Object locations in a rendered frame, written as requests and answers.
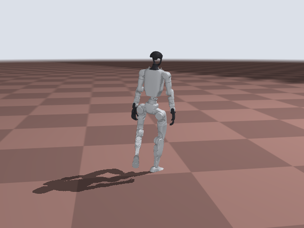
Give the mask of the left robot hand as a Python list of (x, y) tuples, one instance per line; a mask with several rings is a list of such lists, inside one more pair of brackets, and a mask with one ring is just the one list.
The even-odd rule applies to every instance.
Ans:
[(136, 115), (138, 116), (138, 114), (137, 114), (137, 110), (136, 110), (136, 108), (137, 107), (135, 107), (135, 103), (133, 103), (133, 106), (132, 106), (132, 115), (131, 115), (131, 117), (134, 119), (134, 120), (138, 120), (137, 118), (136, 118)]

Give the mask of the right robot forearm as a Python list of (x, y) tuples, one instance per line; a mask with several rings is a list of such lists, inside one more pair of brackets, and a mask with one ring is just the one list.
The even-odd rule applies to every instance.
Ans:
[(171, 90), (171, 96), (168, 97), (169, 100), (169, 107), (170, 107), (170, 111), (173, 108), (175, 111), (175, 103), (174, 103), (174, 91), (173, 89)]

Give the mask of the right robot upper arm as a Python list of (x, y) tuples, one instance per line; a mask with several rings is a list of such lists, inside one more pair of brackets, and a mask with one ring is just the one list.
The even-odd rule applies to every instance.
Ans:
[(171, 95), (171, 74), (166, 71), (162, 71), (162, 78), (165, 79), (165, 86), (166, 86), (166, 95)]

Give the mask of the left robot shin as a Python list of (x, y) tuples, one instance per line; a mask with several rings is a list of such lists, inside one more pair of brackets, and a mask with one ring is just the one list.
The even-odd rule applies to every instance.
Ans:
[(142, 137), (138, 136), (138, 129), (136, 130), (136, 138), (135, 138), (135, 156), (139, 156), (139, 150), (142, 143)]

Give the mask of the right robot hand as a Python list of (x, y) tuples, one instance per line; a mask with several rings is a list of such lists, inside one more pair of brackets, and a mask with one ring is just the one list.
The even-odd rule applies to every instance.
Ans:
[(172, 120), (172, 123), (171, 123), (170, 125), (173, 125), (173, 124), (174, 124), (175, 113), (176, 113), (176, 112), (175, 112), (174, 109), (172, 108), (172, 109), (171, 109), (171, 114), (172, 114), (172, 119), (171, 119), (171, 120)]

